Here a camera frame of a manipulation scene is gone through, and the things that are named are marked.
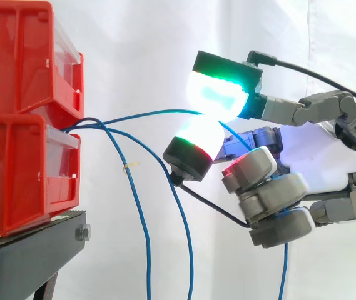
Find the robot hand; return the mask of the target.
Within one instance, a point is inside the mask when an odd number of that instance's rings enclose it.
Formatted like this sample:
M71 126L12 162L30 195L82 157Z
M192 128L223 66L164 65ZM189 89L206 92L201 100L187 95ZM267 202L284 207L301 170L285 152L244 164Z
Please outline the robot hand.
M332 90L298 101L266 96L262 66ZM238 198L253 244L265 249L356 221L356 91L258 51L244 62L199 51L187 94L199 115L163 153L175 186L200 182L212 164L226 162L222 183Z

